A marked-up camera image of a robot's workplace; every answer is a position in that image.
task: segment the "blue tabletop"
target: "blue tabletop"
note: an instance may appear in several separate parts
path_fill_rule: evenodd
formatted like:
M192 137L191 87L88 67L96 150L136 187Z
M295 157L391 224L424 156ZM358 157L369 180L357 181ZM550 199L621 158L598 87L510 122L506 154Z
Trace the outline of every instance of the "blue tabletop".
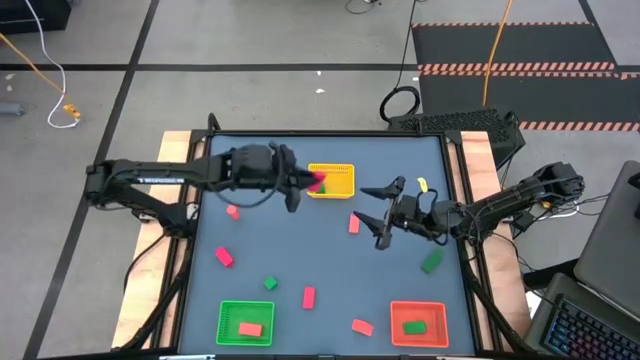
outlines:
M424 177L447 200L447 177L438 137L247 137L212 139L212 154L250 143L286 144L298 165L353 164L356 188L383 187L397 176L407 179L405 193L420 191ZM264 196L252 190L225 192L233 201L250 203ZM429 211L431 194L422 197ZM180 354L472 354L469 312L457 245L444 247L444 260L431 274L420 269L437 245L395 229L391 247L374 248L364 225L347 232L349 215L362 211L382 218L387 201L361 192L348 200L316 200L302 194L298 211L286 211L284 197L274 195L253 209L240 209L240 220L226 214L226 205L205 193L200 211L191 279L185 306ZM235 259L225 268L215 257L224 246ZM268 291L263 281L279 284ZM302 309L305 286L316 288L314 310ZM274 337L269 347L216 344L218 310L223 300L275 303ZM393 300L433 301L446 305L448 348L397 347L391 344L389 305ZM358 318L374 326L371 337L351 330Z

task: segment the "black keyboard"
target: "black keyboard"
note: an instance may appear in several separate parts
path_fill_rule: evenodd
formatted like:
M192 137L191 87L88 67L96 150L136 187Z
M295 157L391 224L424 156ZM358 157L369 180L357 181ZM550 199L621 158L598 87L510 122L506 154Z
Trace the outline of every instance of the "black keyboard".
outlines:
M567 301L556 299L542 346L580 359L640 360L640 346Z

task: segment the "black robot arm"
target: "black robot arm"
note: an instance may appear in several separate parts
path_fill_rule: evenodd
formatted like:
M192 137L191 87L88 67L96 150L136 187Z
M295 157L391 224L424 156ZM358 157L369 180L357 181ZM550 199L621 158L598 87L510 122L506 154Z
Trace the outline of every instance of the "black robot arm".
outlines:
M289 212L300 203L300 191L318 180L296 166L296 158L285 145L247 145L188 163L105 161L87 167L84 197L92 206L111 203L128 207L138 218L155 218L169 236L189 237L195 219L187 216L186 204L167 204L134 184L186 184L200 190L273 189L285 195Z
M465 249L469 241L476 249L482 240L496 229L500 221L516 215L539 201L563 204L578 199L584 191L582 176L569 164L555 163L536 171L520 183L469 205L455 201L432 201L431 211L420 210L420 196L402 195L405 178L396 178L384 188L363 188L362 192L379 199L389 199L390 205L383 220L360 212L354 214L373 232L375 247L384 250L391 245L391 229L401 228L420 235L439 245L438 238L449 234ZM473 273L469 261L462 259L463 276L478 296L487 314L495 321L509 345L516 350L533 351L509 325Z

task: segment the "green basket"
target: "green basket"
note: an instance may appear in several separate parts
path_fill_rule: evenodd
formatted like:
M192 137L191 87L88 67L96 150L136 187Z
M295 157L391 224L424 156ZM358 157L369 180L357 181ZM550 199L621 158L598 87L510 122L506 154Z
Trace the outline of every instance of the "green basket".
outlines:
M230 301L220 303L216 344L270 346L273 341L273 317L276 305L270 301ZM262 325L259 337L238 334L241 322Z

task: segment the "orange basket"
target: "orange basket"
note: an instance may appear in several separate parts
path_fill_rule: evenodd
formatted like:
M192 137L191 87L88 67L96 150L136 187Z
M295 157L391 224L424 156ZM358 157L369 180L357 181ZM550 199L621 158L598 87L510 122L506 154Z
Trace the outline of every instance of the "orange basket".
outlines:
M407 335L402 324L424 321L427 332ZM446 348L449 346L447 313L443 303L391 302L391 343L395 346Z

